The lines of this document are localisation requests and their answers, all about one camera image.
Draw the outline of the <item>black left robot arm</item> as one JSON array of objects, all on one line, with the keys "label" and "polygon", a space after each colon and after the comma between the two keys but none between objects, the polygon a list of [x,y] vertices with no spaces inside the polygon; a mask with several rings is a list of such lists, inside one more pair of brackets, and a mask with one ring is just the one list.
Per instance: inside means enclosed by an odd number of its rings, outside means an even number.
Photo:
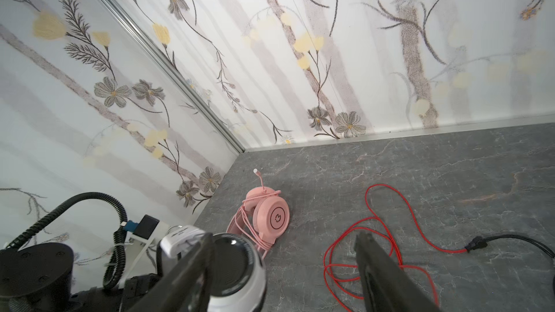
[{"label": "black left robot arm", "polygon": [[[72,248],[55,242],[26,244],[69,208],[92,199],[110,204],[119,225],[108,252],[110,260],[102,286],[72,293]],[[160,280],[160,270],[130,276],[139,259],[156,245],[159,225],[160,221],[150,215],[140,222],[129,220],[124,206],[104,193],[86,192],[69,198],[1,250],[1,310],[130,311]]]}]

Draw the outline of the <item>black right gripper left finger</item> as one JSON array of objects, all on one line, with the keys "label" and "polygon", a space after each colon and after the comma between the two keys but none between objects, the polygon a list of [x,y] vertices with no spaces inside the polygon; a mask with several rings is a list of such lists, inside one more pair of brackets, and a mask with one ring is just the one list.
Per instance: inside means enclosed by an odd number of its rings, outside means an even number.
[{"label": "black right gripper left finger", "polygon": [[196,241],[132,311],[207,311],[215,246],[211,233]]}]

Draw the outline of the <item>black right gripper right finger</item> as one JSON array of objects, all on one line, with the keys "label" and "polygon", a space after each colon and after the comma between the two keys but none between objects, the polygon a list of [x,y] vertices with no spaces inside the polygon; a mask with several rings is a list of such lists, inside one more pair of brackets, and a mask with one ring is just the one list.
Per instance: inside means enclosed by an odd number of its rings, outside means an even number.
[{"label": "black right gripper right finger", "polygon": [[438,311],[369,233],[355,242],[356,263],[367,311]]}]

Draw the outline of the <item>pink headphones with cable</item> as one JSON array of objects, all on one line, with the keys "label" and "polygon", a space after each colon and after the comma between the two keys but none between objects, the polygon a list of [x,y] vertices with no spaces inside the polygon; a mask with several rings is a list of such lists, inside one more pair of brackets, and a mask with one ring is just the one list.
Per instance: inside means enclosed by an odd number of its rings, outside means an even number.
[{"label": "pink headphones with cable", "polygon": [[257,169],[253,173],[260,179],[260,186],[247,193],[225,232],[248,238],[264,259],[286,232],[291,211],[281,190],[266,186]]}]

